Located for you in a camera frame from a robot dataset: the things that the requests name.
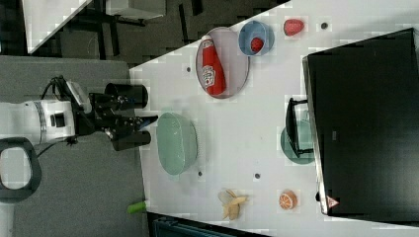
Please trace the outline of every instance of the red fruit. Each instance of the red fruit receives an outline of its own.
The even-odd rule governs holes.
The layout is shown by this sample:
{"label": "red fruit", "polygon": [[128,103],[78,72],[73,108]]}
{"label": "red fruit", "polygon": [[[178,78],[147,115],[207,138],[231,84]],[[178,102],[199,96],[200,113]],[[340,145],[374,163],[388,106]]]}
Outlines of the red fruit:
{"label": "red fruit", "polygon": [[253,38],[250,42],[250,47],[252,48],[252,51],[258,52],[263,47],[263,41],[260,38]]}
{"label": "red fruit", "polygon": [[286,36],[291,37],[304,29],[304,22],[297,19],[289,19],[284,23]]}

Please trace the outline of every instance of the red ball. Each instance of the red ball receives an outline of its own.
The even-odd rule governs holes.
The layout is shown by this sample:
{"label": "red ball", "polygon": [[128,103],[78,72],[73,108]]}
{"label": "red ball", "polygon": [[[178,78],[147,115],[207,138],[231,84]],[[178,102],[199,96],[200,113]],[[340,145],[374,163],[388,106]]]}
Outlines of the red ball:
{"label": "red ball", "polygon": [[260,38],[253,38],[250,42],[250,47],[252,48],[252,51],[258,52],[263,47],[263,41]]}

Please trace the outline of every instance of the warning label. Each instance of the warning label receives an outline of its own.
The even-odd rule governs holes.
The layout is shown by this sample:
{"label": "warning label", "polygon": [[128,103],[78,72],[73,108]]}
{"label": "warning label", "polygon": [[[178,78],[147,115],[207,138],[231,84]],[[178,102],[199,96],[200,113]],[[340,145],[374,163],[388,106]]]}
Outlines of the warning label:
{"label": "warning label", "polygon": [[329,206],[329,208],[332,208],[333,206],[339,204],[339,201],[333,199],[332,197],[326,196],[327,197],[327,206]]}

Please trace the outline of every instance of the red bottle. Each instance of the red bottle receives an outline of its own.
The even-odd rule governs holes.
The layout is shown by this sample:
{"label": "red bottle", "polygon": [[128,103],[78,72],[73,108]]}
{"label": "red bottle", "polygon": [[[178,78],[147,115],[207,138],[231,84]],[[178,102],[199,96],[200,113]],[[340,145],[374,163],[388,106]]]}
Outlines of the red bottle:
{"label": "red bottle", "polygon": [[216,96],[226,89],[224,71],[210,36],[203,37],[203,78],[207,92]]}

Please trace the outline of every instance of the small orange object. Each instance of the small orange object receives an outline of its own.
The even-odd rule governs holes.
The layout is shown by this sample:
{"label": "small orange object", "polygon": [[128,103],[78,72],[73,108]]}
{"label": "small orange object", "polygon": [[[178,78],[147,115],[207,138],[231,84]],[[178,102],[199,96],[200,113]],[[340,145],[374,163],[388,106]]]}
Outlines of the small orange object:
{"label": "small orange object", "polygon": [[284,191],[280,195],[280,206],[282,209],[293,209],[296,206],[296,203],[296,195],[293,193],[293,191]]}

